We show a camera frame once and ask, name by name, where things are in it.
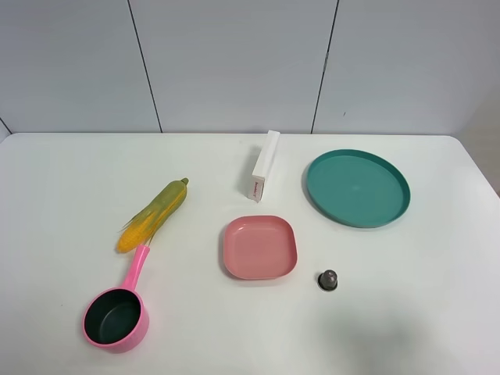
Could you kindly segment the yellow corn cob with husk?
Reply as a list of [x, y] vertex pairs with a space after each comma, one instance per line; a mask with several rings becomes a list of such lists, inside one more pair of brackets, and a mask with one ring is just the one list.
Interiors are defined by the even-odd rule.
[[118, 253], [128, 253], [139, 245], [150, 245], [157, 231], [183, 204], [189, 179], [168, 183], [140, 212], [123, 227], [118, 239]]

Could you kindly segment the white rectangular box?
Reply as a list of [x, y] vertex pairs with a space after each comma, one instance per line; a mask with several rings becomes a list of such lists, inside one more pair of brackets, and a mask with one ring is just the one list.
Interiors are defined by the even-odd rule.
[[265, 183], [272, 169], [279, 138], [280, 132], [269, 130], [260, 148], [258, 158], [251, 173], [247, 193], [247, 197], [254, 202], [260, 202], [263, 198]]

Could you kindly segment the pink square plate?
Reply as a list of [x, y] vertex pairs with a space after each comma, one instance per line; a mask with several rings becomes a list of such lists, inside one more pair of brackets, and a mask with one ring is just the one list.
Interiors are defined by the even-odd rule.
[[220, 232], [218, 261], [221, 272], [232, 280], [285, 277], [298, 262], [294, 230], [279, 216], [240, 216]]

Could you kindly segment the teal round plate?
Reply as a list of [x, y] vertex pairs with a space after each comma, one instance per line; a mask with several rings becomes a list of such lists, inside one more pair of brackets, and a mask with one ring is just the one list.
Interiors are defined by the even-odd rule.
[[310, 202], [345, 226], [372, 229], [396, 221], [411, 202], [403, 174], [378, 155], [337, 149], [315, 158], [305, 172]]

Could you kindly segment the small grey capsule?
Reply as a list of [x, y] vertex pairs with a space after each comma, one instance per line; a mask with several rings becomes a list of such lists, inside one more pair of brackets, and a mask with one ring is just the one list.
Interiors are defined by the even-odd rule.
[[317, 277], [317, 283], [323, 291], [334, 291], [338, 287], [338, 275], [333, 270], [325, 270]]

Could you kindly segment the pink saucepan with dark interior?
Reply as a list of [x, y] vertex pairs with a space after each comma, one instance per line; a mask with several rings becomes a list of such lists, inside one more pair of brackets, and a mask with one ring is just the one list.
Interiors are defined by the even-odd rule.
[[91, 345], [111, 353], [124, 353], [144, 339], [149, 314], [136, 286], [149, 251], [148, 246], [139, 245], [123, 283], [103, 291], [87, 307], [82, 328]]

